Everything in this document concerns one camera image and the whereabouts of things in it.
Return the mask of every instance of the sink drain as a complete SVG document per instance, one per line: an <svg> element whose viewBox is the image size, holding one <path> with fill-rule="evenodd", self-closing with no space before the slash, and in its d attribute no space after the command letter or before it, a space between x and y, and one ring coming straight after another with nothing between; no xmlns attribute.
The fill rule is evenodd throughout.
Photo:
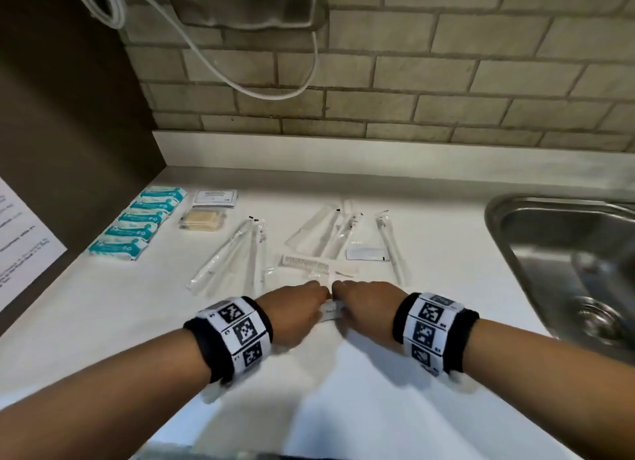
<svg viewBox="0 0 635 460"><path fill-rule="evenodd" d="M606 344L622 343L625 338L622 316L610 306L588 297L575 298L575 318L588 336Z"/></svg>

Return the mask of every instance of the brick wall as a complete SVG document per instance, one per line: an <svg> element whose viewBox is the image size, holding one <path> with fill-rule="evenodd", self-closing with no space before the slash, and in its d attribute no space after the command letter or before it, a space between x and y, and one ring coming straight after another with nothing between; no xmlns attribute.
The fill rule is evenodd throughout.
<svg viewBox="0 0 635 460"><path fill-rule="evenodd" d="M635 152L635 0L329 0L313 85L282 102L219 85L130 5L121 36L160 128ZM308 33L190 32L261 92L311 65Z"/></svg>

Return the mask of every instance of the white countertop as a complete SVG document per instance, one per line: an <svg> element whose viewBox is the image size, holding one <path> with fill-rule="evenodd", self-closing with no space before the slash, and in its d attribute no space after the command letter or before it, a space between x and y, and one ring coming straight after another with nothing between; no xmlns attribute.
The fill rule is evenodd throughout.
<svg viewBox="0 0 635 460"><path fill-rule="evenodd" d="M550 186L178 167L155 183L190 193L239 189L240 196L222 232L179 230L182 205L137 262L81 255L0 337L0 405L178 328L209 305L209 298L190 295L186 283L243 218L267 222L273 253L324 203L341 198L370 215L390 210L413 273L411 291L437 292L483 318L546 334L489 235L485 206L503 193L606 196ZM365 263L358 279L392 281L393 273L389 263ZM334 323L317 326L297 349L270 357L215 403L195 397L153 440L211 454L576 458L471 379L434 379L354 332L343 338Z"/></svg>

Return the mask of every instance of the stainless steel sink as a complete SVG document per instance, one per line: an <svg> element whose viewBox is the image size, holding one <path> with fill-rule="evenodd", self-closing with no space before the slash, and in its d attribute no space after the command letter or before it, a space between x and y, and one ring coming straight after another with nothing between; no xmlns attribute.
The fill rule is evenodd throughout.
<svg viewBox="0 0 635 460"><path fill-rule="evenodd" d="M502 198L486 221L553 336L635 365L632 205Z"/></svg>

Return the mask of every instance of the power cord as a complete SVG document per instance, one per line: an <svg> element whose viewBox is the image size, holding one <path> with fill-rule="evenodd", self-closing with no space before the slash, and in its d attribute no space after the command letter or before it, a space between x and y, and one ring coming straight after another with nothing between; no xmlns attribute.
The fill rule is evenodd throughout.
<svg viewBox="0 0 635 460"><path fill-rule="evenodd" d="M108 7L110 8L110 14L107 14L106 12L104 12L101 9L101 7L95 2L95 0L81 0L81 1L86 6L86 8L88 8L91 14L95 18L97 18L100 22L102 22L104 25L114 28L115 30L119 30L120 28L123 28L123 26L126 24L127 6L124 0L107 0ZM214 67L203 56L199 48L195 45L195 43L187 35L187 33L183 30L183 28L179 25L179 23L177 23L172 17L170 17L170 15L168 15L168 13L163 9L161 5L159 5L154 0L145 0L145 1L148 2L150 5L152 5L161 15L163 15L163 18L165 18L165 20L167 20L170 23L170 25L172 25L176 29L176 31L179 32L179 35L183 37L186 43L194 51L196 56L199 59L201 59L201 61L207 66L208 69L212 71L212 73L214 73L214 75L216 75L218 78L220 78L220 80L225 82L227 85L229 85L233 89L239 92L242 92L245 95L249 95L250 97L254 97L254 98L262 99L262 100L286 100L286 99L290 99L300 95L302 92L304 92L307 89L309 84L313 81L313 77L316 74L316 69L318 66L317 61L318 61L318 55L319 55L317 51L318 39L316 37L315 32L311 32L311 38L313 39L313 65L303 85L299 89L294 90L293 92L289 92L287 94L282 94L282 95L259 94L256 92L252 92L246 89L245 87L242 87L241 85L237 84L236 82L228 78L226 75L224 75L216 67Z"/></svg>

